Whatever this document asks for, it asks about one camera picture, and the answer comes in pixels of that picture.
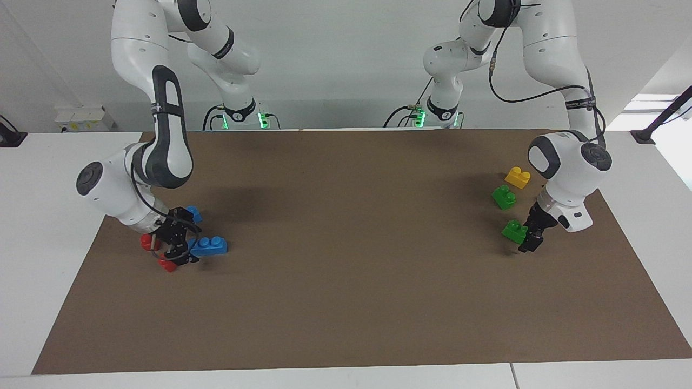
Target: black pole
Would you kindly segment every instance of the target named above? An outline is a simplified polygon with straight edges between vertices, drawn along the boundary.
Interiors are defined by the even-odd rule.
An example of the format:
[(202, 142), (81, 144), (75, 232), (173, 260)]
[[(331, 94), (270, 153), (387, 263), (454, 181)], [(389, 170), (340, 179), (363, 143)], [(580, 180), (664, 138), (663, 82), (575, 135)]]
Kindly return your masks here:
[(26, 132), (14, 132), (0, 122), (0, 147), (19, 147), (26, 138)]
[(678, 109), (682, 108), (682, 106), (688, 102), (690, 99), (692, 99), (692, 86), (687, 88), (685, 92), (682, 93), (678, 98), (673, 101), (673, 104), (670, 105), (670, 107), (666, 108), (657, 118), (656, 120), (651, 123), (647, 128), (645, 129), (636, 129), (630, 131), (630, 134), (635, 137), (635, 141), (639, 143), (640, 145), (655, 145), (656, 142), (651, 139), (651, 135), (653, 134), (658, 127), (661, 127), (668, 118), (670, 118), (675, 112), (677, 112)]

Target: green led indicator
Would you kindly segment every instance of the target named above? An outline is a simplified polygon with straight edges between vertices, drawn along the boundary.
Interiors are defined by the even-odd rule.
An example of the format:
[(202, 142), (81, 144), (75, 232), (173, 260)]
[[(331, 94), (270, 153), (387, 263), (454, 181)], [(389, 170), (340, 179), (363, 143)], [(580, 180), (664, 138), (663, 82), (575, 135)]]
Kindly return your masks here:
[(416, 116), (416, 120), (413, 121), (413, 125), (416, 127), (423, 127), (423, 125), (426, 122), (426, 112), (422, 109), (418, 111), (418, 116)]
[(259, 118), (259, 126), (262, 129), (269, 127), (269, 121), (266, 119), (266, 116), (262, 112), (257, 112), (257, 117)]

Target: building block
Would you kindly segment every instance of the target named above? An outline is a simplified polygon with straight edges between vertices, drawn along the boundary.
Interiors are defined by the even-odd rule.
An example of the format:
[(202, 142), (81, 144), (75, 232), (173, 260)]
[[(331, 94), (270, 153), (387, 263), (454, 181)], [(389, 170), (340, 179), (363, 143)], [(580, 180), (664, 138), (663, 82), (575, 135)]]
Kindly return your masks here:
[(185, 209), (188, 210), (189, 213), (192, 213), (192, 221), (195, 223), (202, 221), (202, 215), (199, 214), (199, 210), (196, 206), (189, 206)]
[[(193, 244), (194, 239), (190, 239), (188, 244)], [(203, 237), (197, 242), (197, 244), (190, 250), (190, 253), (195, 257), (205, 257), (209, 255), (219, 255), (226, 254), (228, 252), (228, 243), (222, 237), (213, 237), (209, 239), (208, 237)]]
[(528, 231), (529, 227), (522, 226), (519, 221), (512, 220), (507, 223), (502, 234), (516, 244), (523, 244)]
[(168, 273), (173, 273), (173, 270), (178, 268), (178, 265), (167, 260), (158, 260), (158, 264), (161, 265)]
[(149, 234), (142, 235), (139, 238), (139, 244), (146, 251), (151, 251), (151, 250), (157, 251), (161, 248), (161, 241), (158, 239), (154, 242), (154, 247), (152, 247), (152, 236)]
[(498, 204), (501, 210), (508, 210), (514, 207), (517, 203), (517, 196), (509, 191), (509, 186), (503, 185), (495, 189), (493, 199)]
[(519, 189), (526, 188), (526, 185), (531, 181), (531, 173), (522, 172), (521, 168), (514, 167), (509, 171), (507, 177), (504, 178), (505, 181), (514, 185)]

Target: table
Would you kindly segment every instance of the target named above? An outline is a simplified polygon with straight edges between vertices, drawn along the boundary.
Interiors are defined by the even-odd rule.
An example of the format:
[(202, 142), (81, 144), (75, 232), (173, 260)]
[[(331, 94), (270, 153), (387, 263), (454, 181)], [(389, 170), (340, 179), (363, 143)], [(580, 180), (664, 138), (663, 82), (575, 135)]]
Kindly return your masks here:
[[(74, 190), (87, 163), (139, 133), (31, 134), (0, 152), (0, 387), (166, 386), (366, 388), (690, 388), (692, 360), (148, 372), (26, 377), (99, 228), (103, 214)], [(615, 164), (601, 191), (688, 342), (692, 255), (686, 247), (692, 192), (660, 153), (627, 133), (608, 133)], [(658, 258), (668, 261), (661, 263)]]

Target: brown table surface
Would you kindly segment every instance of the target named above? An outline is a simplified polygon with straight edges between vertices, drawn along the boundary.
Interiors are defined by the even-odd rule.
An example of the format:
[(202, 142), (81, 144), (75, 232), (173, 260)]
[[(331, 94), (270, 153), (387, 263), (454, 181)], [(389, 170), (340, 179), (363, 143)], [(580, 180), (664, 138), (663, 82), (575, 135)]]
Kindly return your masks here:
[(189, 134), (192, 178), (155, 193), (230, 252), (169, 274), (107, 217), (34, 374), (692, 357), (599, 193), (534, 254), (500, 235), (539, 133)]

